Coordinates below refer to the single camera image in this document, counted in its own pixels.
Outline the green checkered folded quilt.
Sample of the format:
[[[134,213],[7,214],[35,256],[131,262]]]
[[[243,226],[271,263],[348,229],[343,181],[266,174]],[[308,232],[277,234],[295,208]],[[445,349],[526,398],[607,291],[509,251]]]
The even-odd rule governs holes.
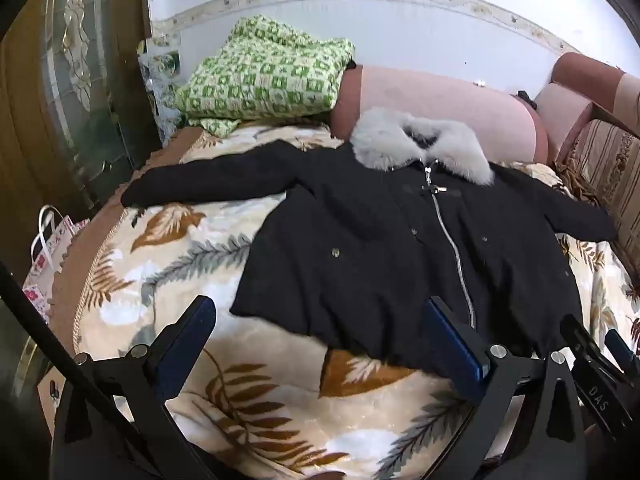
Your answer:
[[[175,106],[217,138],[243,122],[326,114],[354,55],[346,38],[320,40],[265,15],[241,18],[176,91]]]

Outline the striped beige cushion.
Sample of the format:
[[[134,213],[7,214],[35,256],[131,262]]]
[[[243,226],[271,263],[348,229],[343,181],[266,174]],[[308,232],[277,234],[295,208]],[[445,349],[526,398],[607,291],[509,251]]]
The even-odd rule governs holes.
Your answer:
[[[578,200],[598,204],[615,223],[618,258],[639,271],[639,139],[601,119],[588,122],[555,166]]]

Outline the floral plastic bag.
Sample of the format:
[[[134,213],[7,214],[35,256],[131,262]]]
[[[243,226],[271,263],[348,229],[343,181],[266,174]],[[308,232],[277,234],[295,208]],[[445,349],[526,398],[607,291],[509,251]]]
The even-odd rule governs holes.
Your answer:
[[[181,76],[178,32],[143,39],[137,58],[160,143],[166,146],[183,124],[176,105],[176,92],[184,84]]]

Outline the long pink bolster pillow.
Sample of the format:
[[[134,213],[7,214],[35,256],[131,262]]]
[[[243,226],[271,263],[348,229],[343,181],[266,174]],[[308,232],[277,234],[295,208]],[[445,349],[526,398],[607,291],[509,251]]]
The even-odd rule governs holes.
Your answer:
[[[536,110],[518,96],[461,79],[373,65],[344,73],[329,114],[332,136],[348,139],[361,113],[377,106],[464,122],[492,162],[548,162],[547,129]]]

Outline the black coat with fur collar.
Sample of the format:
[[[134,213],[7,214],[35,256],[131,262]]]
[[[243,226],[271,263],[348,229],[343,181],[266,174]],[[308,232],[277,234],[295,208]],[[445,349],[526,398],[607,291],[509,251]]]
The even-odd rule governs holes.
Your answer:
[[[232,313],[424,372],[439,371],[431,297],[517,356],[561,349],[561,321],[582,305],[558,236],[616,237],[604,209],[490,162],[467,125],[382,108],[363,113],[338,148],[277,140],[151,169],[122,204],[276,194]]]

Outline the pink headboard cushion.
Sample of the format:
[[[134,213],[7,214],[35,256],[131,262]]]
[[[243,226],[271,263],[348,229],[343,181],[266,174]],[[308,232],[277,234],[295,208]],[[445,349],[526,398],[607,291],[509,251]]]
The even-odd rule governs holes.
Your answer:
[[[550,162],[563,160],[593,119],[639,134],[639,78],[582,54],[559,57],[534,103],[547,135]]]

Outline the floral paper gift bag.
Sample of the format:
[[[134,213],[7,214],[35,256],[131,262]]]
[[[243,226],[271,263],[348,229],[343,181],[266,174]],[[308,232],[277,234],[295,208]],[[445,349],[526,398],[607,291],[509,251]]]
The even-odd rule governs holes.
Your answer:
[[[30,267],[23,283],[23,292],[46,323],[50,322],[52,287],[55,273],[62,270],[63,257],[73,238],[89,223],[88,219],[73,222],[52,205],[41,207],[38,232],[30,245]]]

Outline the wooden glass wardrobe door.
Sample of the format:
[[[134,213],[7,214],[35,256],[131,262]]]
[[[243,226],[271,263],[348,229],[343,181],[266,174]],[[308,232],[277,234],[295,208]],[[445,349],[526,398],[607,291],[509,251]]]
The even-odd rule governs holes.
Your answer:
[[[146,0],[1,0],[1,257],[17,275],[43,205],[96,214],[160,147],[137,60]]]

